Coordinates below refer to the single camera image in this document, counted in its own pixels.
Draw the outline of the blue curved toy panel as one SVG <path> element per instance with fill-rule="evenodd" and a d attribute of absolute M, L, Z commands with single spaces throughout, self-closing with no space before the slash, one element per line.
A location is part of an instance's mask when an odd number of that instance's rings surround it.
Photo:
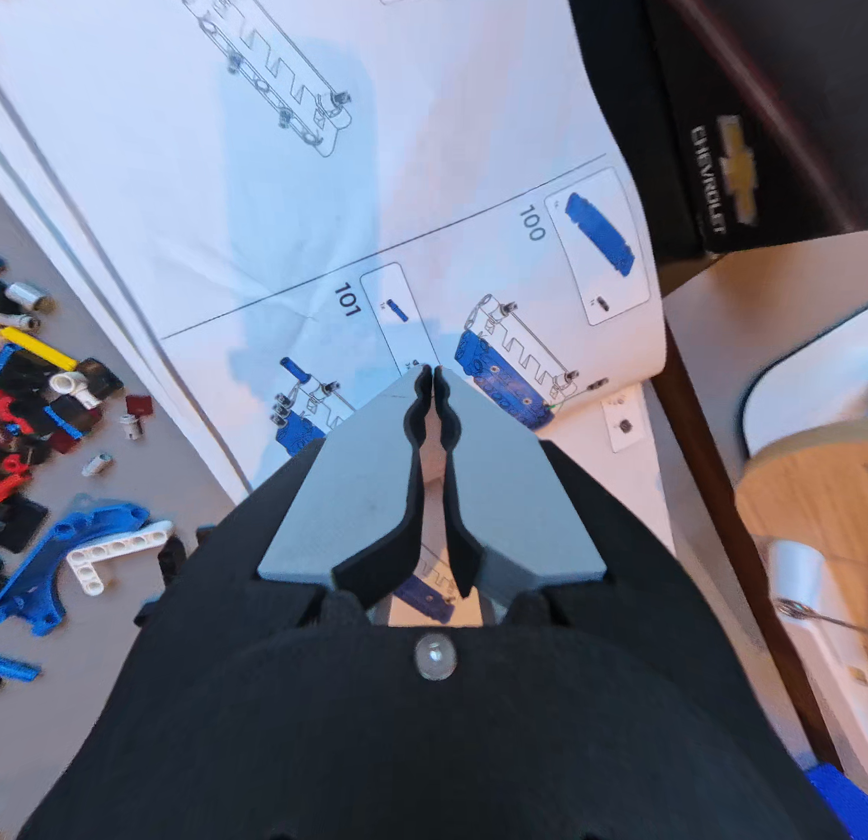
<path fill-rule="evenodd" d="M 42 637 L 61 624 L 65 609 L 57 592 L 57 571 L 67 554 L 108 535 L 141 528 L 149 510 L 131 502 L 74 511 L 57 521 L 31 550 L 1 591 L 1 621 L 24 620 Z"/>

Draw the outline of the blue plastic bin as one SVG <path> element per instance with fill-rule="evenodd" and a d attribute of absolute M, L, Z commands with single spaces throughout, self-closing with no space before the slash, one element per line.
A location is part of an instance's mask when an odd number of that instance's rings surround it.
<path fill-rule="evenodd" d="M 830 764 L 818 764 L 807 770 L 806 776 L 848 835 L 867 839 L 867 794 Z"/>

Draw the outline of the pile of mixed toy bricks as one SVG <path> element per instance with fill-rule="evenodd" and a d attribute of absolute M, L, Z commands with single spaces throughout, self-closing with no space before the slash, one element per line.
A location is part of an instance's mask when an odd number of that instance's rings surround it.
<path fill-rule="evenodd" d="M 8 555 L 21 555 L 11 573 L 2 571 L 2 587 L 57 521 L 74 511 L 89 512 L 121 503 L 83 500 L 47 525 L 49 508 L 28 495 L 36 470 L 53 456 L 70 455 L 81 448 L 99 430 L 106 407 L 125 390 L 122 380 L 103 361 L 95 357 L 71 357 L 41 339 L 42 316 L 55 305 L 53 295 L 38 286 L 2 282 L 2 560 Z M 212 531 L 211 524 L 198 527 L 194 532 L 196 543 L 188 548 L 175 528 L 164 548 L 144 551 L 156 553 L 165 587 L 176 579 L 193 550 Z M 59 595 L 62 569 L 71 572 L 66 558 L 57 571 Z M 61 624 L 47 635 L 30 634 L 36 638 L 50 635 L 61 627 L 65 616 L 66 609 Z M 10 619 L 20 620 L 30 632 L 24 620 L 11 617 L 6 621 Z"/>

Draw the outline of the black toy car box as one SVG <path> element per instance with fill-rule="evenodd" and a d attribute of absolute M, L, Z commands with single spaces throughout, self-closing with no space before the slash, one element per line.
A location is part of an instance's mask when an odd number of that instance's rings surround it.
<path fill-rule="evenodd" d="M 659 266 L 866 231 L 867 0 L 569 0 Z"/>

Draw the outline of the thick building instruction booklet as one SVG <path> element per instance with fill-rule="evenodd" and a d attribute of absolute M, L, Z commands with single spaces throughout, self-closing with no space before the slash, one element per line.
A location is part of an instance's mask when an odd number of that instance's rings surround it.
<path fill-rule="evenodd" d="M 569 0 L 2 0 L 4 190 L 234 499 L 418 366 L 541 441 L 613 578 L 655 252 Z"/>

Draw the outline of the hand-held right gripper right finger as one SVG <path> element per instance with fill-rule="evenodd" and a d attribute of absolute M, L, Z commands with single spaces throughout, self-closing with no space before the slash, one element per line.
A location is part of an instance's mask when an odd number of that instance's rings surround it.
<path fill-rule="evenodd" d="M 515 598 L 599 582 L 607 566 L 540 439 L 439 366 L 433 397 L 446 455 L 443 518 L 461 596 Z"/>

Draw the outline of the white angled toy beam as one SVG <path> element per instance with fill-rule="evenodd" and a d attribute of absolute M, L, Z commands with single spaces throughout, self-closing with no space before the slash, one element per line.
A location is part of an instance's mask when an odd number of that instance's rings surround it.
<path fill-rule="evenodd" d="M 100 596 L 105 585 L 96 568 L 99 564 L 142 551 L 160 550 L 174 533 L 172 521 L 156 521 L 136 531 L 106 535 L 76 547 L 67 553 L 66 563 L 86 596 Z"/>

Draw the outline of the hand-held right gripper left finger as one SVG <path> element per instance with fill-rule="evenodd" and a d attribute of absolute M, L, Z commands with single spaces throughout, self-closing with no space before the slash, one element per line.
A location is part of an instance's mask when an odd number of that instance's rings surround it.
<path fill-rule="evenodd" d="M 259 563 L 261 580 L 345 591 L 366 610 L 413 574 L 432 369 L 418 366 L 320 441 Z"/>

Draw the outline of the grey desk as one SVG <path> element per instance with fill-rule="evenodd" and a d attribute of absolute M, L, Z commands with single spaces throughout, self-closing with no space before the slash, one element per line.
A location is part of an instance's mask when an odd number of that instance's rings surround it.
<path fill-rule="evenodd" d="M 1 255 L 9 266 L 6 281 L 20 277 L 46 289 L 58 301 L 49 314 L 47 336 L 56 347 L 83 348 L 86 356 L 103 359 L 135 393 L 148 393 L 100 325 L 81 303 L 5 202 L 1 204 Z M 673 533 L 664 513 L 664 489 L 676 495 L 686 490 L 689 508 L 699 512 L 700 500 L 692 480 L 672 478 L 672 469 L 685 469 L 665 417 L 653 391 L 652 410 L 641 402 L 644 429 L 649 437 L 636 445 L 638 453 L 613 454 L 602 408 L 594 404 L 568 416 L 563 449 L 575 442 L 570 456 L 595 477 L 606 482 L 624 502 L 635 507 L 670 550 L 682 554 L 689 573 L 720 616 L 727 635 L 734 639 L 754 693 L 776 734 L 802 768 L 817 763 L 806 735 L 765 648 L 750 647 L 748 624 L 737 624 L 724 612 L 722 599 L 711 588 L 707 572 L 689 550 L 679 531 Z M 117 501 L 135 502 L 151 510 L 156 520 L 171 520 L 188 550 L 196 545 L 194 531 L 223 520 L 233 500 L 215 480 L 192 444 L 168 413 L 155 405 L 154 416 L 143 421 L 141 440 L 124 438 L 117 418 L 123 398 L 113 402 L 95 432 L 65 455 L 52 455 L 35 471 L 29 498 L 49 509 L 47 524 L 71 510 L 83 510 Z M 67 617 L 45 637 L 33 637 L 18 619 L 2 624 L 2 653 L 14 654 L 42 666 L 31 683 L 9 681 L 2 687 L 2 838 L 15 838 L 27 817 L 58 780 L 90 732 L 114 685 L 123 660 L 135 639 L 133 616 L 142 601 L 160 590 L 156 554 L 144 552 L 103 568 L 109 573 L 102 597 L 87 598 L 67 569 L 59 588 Z"/>

